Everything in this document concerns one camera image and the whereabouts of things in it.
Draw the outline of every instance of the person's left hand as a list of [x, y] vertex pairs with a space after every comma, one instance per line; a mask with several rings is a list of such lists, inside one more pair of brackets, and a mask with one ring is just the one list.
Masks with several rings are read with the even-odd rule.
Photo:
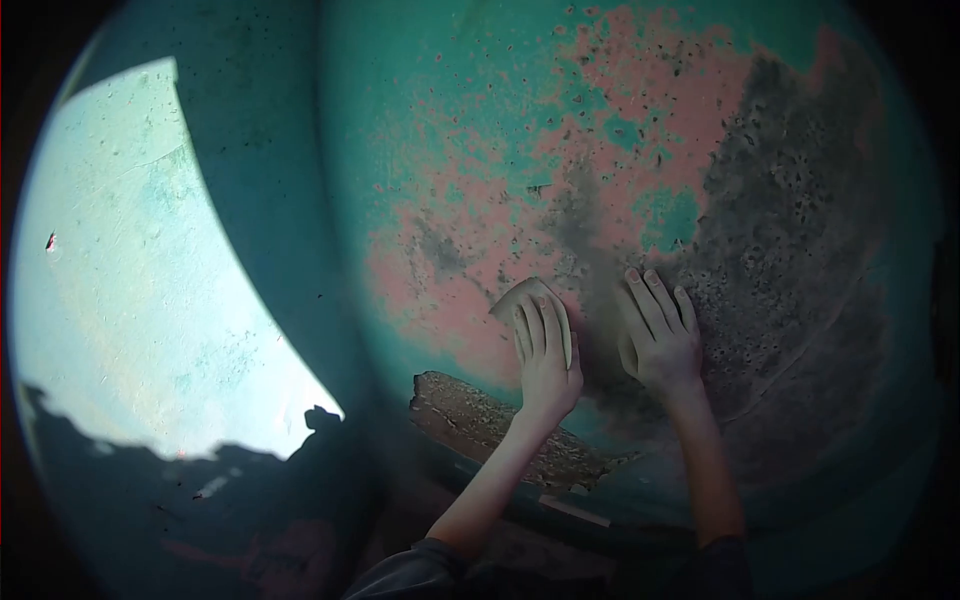
[[568, 370], [560, 320], [550, 299], [538, 297], [534, 300], [525, 294], [520, 305], [514, 307], [514, 327], [523, 388], [520, 413], [531, 415], [552, 431], [576, 406], [584, 385], [577, 334], [570, 332]]

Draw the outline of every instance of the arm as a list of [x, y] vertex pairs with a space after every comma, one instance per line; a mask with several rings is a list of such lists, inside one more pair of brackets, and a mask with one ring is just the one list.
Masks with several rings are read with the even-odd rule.
[[680, 438], [698, 545], [743, 537], [740, 497], [700, 378], [700, 329], [693, 304], [679, 286], [674, 303], [653, 270], [641, 279], [636, 269], [629, 269], [626, 283], [627, 289], [614, 291], [626, 324], [620, 360], [663, 404]]
[[523, 406], [491, 457], [426, 535], [468, 560], [483, 550], [517, 483], [546, 439], [573, 410], [583, 386], [576, 335], [571, 333], [573, 355], [568, 370], [553, 302], [537, 300], [540, 310], [529, 296], [514, 308]]

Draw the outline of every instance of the finger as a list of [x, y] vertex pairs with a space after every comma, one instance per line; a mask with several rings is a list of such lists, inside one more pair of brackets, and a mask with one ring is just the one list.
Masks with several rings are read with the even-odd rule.
[[654, 340], [666, 337], [667, 333], [670, 332], [670, 327], [666, 325], [666, 319], [663, 318], [660, 305], [657, 304], [654, 295], [650, 293], [647, 284], [640, 279], [640, 272], [637, 269], [627, 269], [627, 284], [630, 285], [630, 291], [634, 293], [636, 305], [639, 306], [640, 314], [643, 315], [643, 320], [650, 328]]
[[520, 347], [523, 349], [523, 362], [526, 363], [534, 355], [534, 350], [533, 342], [530, 339], [530, 327], [527, 325], [527, 319], [519, 305], [514, 306], [514, 333], [520, 340]]
[[660, 310], [663, 312], [663, 319], [666, 321], [667, 326], [670, 327], [670, 331], [680, 333], [684, 324], [680, 321], [677, 304], [670, 298], [670, 292], [666, 291], [660, 275], [653, 269], [650, 269], [643, 274], [643, 278], [647, 281], [647, 287], [650, 288], [650, 293], [654, 295], [654, 299], [657, 301], [657, 304], [660, 305]]
[[583, 374], [580, 371], [580, 345], [577, 343], [576, 331], [570, 331], [570, 368], [567, 372], [573, 375], [580, 375], [581, 379], [583, 379]]
[[564, 336], [560, 332], [560, 319], [557, 318], [557, 309], [553, 301], [546, 296], [540, 296], [540, 312], [543, 313], [543, 333], [547, 355], [564, 356]]
[[639, 362], [639, 359], [636, 357], [634, 343], [626, 331], [621, 331], [620, 335], [617, 336], [616, 349], [619, 351], [620, 364], [623, 365], [623, 370], [626, 371], [630, 377], [636, 379], [636, 364]]
[[546, 353], [546, 341], [543, 333], [543, 319], [540, 318], [540, 312], [534, 306], [534, 299], [529, 294], [524, 294], [520, 300], [520, 306], [523, 307], [523, 314], [527, 316], [527, 327], [530, 330], [530, 340], [533, 347], [531, 356], [543, 356]]
[[520, 343], [520, 336], [516, 333], [516, 329], [514, 329], [514, 346], [516, 347], [516, 358], [520, 360], [520, 368], [523, 369], [523, 365], [527, 361], [523, 355], [523, 345]]
[[680, 314], [684, 319], [684, 328], [690, 335], [699, 336], [700, 326], [697, 325], [697, 313], [693, 310], [693, 302], [690, 301], [690, 295], [679, 285], [673, 290], [673, 295], [677, 297], [677, 304], [680, 305]]
[[636, 308], [636, 303], [630, 293], [623, 289], [623, 286], [617, 285], [613, 288], [613, 297], [616, 298], [616, 305], [620, 308], [620, 315], [623, 317], [623, 323], [626, 325], [627, 333], [630, 334], [633, 343], [638, 348], [653, 344], [654, 336], [650, 334], [650, 329], [647, 327], [647, 323], [643, 321], [643, 316]]

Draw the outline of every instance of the dark sleeve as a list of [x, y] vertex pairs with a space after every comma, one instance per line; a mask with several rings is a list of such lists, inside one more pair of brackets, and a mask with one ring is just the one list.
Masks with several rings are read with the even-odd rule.
[[697, 552], [667, 584], [664, 598], [747, 600], [754, 597], [754, 582], [742, 538], [714, 540]]
[[427, 538], [376, 564], [350, 586], [344, 600], [450, 598], [468, 567], [450, 546]]

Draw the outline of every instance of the forearm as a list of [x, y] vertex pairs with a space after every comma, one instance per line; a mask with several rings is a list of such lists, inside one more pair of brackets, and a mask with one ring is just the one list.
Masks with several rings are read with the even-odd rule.
[[500, 445], [426, 536], [447, 543], [468, 560], [479, 556], [516, 485], [555, 428], [520, 410]]
[[698, 545], [704, 547], [724, 536], [743, 536], [740, 496], [703, 384], [671, 400], [667, 413], [684, 453]]

